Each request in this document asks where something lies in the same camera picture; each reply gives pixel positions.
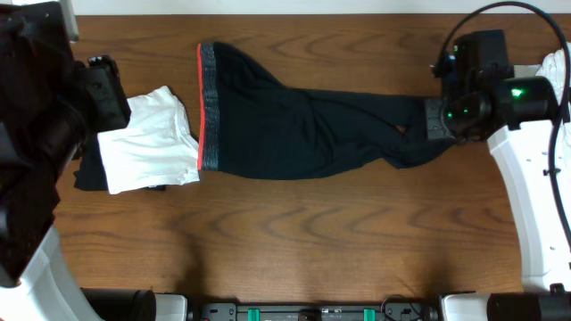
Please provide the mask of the black leggings with red waistband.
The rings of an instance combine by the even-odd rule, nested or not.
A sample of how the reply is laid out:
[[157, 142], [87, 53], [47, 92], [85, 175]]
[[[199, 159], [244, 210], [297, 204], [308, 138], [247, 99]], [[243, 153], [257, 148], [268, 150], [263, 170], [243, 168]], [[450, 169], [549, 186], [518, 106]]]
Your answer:
[[426, 164], [451, 147], [426, 137], [425, 101], [285, 86], [225, 43], [197, 47], [200, 170], [269, 180], [333, 176], [382, 159]]

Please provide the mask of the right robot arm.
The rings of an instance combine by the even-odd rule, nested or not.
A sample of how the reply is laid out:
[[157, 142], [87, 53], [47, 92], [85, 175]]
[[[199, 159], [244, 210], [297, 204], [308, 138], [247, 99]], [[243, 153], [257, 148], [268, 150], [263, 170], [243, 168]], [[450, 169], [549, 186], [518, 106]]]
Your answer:
[[509, 63], [501, 30], [457, 38], [434, 75], [443, 90], [425, 103], [426, 137], [487, 143], [508, 192], [523, 284], [519, 293], [443, 294], [437, 319], [568, 320], [570, 226], [558, 212], [550, 181], [558, 102], [549, 80]]

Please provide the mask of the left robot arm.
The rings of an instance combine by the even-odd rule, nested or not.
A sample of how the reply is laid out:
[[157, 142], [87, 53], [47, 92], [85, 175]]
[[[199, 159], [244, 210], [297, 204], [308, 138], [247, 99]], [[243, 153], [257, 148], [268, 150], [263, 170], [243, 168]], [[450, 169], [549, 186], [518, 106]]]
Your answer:
[[1, 7], [1, 317], [4, 320], [190, 320], [188, 298], [83, 289], [54, 227], [56, 185], [87, 139], [130, 118], [115, 61], [78, 61], [68, 1]]

